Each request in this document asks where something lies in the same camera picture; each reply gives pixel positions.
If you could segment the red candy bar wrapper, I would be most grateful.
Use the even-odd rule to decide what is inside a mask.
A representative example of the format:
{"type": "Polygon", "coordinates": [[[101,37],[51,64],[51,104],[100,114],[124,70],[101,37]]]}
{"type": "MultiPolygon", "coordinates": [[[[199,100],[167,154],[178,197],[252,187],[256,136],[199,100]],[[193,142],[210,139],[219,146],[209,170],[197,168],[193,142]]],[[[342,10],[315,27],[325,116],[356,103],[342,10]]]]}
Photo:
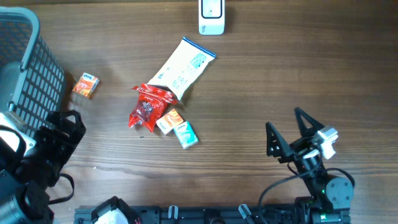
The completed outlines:
{"type": "Polygon", "coordinates": [[[145,83],[142,83],[141,86],[132,87],[132,90],[136,90],[139,93],[151,96],[153,98],[157,98],[173,105],[178,103],[178,99],[176,99],[175,95],[172,92],[145,83]]]}

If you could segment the red snack bag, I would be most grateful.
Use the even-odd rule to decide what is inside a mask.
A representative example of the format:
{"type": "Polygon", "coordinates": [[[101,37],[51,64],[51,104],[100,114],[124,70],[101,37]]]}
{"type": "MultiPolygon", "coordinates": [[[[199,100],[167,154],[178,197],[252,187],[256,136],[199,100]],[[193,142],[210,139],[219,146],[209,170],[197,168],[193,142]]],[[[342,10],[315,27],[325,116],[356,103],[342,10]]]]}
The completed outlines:
{"type": "Polygon", "coordinates": [[[131,128],[140,124],[153,132],[156,121],[162,116],[168,104],[157,98],[139,93],[137,104],[129,115],[128,127],[131,128]]]}

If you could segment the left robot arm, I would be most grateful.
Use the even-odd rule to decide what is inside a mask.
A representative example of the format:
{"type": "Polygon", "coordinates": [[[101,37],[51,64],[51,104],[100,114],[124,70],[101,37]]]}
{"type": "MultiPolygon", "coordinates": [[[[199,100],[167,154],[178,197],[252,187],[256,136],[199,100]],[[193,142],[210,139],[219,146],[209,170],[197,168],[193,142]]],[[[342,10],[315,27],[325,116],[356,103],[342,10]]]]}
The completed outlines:
{"type": "Polygon", "coordinates": [[[14,128],[1,126],[1,131],[16,137],[12,148],[1,140],[1,223],[53,223],[50,206],[66,202],[71,196],[50,199],[47,188],[60,177],[73,178],[62,168],[86,133],[81,115],[75,110],[53,111],[46,120],[53,128],[41,126],[28,148],[22,134],[14,128]]]}

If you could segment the orange tissue pack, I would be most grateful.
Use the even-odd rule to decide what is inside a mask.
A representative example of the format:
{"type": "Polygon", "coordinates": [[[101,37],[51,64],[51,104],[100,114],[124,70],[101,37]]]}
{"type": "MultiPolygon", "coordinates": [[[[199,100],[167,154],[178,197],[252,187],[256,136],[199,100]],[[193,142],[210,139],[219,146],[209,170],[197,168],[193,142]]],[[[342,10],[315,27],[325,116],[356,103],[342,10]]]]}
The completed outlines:
{"type": "Polygon", "coordinates": [[[83,75],[74,86],[72,92],[80,96],[84,96],[85,98],[89,98],[99,82],[100,80],[98,77],[89,73],[83,73],[83,75]]]}
{"type": "Polygon", "coordinates": [[[156,121],[156,125],[164,135],[167,135],[171,130],[182,123],[183,118],[175,109],[172,109],[156,121]]]}

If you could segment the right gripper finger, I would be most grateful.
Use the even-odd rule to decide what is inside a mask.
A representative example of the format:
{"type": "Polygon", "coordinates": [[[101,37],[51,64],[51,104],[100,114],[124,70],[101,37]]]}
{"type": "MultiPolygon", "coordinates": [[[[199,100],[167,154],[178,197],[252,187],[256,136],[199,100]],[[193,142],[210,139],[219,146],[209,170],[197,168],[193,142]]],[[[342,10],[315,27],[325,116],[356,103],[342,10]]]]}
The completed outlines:
{"type": "Polygon", "coordinates": [[[299,107],[294,109],[294,113],[302,137],[314,136],[319,130],[325,127],[299,107]]]}
{"type": "Polygon", "coordinates": [[[294,151],[271,122],[266,123],[267,156],[290,157],[294,151]]]}

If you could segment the teal tissue pack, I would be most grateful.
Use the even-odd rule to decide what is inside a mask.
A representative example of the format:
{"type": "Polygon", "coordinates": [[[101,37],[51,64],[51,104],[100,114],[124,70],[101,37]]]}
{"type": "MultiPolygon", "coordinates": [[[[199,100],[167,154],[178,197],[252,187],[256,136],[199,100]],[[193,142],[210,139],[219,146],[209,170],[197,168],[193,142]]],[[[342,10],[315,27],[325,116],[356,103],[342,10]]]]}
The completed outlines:
{"type": "Polygon", "coordinates": [[[187,149],[198,142],[197,135],[188,121],[176,126],[174,132],[183,149],[187,149]]]}

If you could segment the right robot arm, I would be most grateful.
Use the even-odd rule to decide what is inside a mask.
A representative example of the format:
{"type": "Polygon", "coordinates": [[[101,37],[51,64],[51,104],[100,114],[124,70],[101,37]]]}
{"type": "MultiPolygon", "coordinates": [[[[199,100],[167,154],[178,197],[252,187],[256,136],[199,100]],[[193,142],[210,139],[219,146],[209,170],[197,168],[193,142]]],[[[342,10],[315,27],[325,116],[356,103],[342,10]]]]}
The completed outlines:
{"type": "Polygon", "coordinates": [[[301,108],[294,109],[301,137],[288,143],[275,126],[266,123],[269,157],[281,164],[294,164],[292,176],[274,182],[261,193],[258,201],[259,219],[262,223],[350,223],[349,211],[354,196],[355,180],[347,171],[325,168],[324,160],[335,154],[333,145],[338,131],[321,124],[301,108]],[[291,204],[265,204],[270,190],[290,180],[303,180],[308,197],[297,197],[291,204]]]}

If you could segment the cream snack pouch blue seal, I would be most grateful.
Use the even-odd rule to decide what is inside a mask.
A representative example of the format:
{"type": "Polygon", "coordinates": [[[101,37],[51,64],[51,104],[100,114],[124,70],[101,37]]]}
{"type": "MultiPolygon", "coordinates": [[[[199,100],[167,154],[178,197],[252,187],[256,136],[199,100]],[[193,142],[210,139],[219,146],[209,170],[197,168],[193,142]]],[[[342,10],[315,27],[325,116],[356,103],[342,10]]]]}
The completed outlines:
{"type": "Polygon", "coordinates": [[[183,37],[169,59],[147,84],[166,87],[181,100],[189,86],[215,58],[214,52],[183,37]]]}

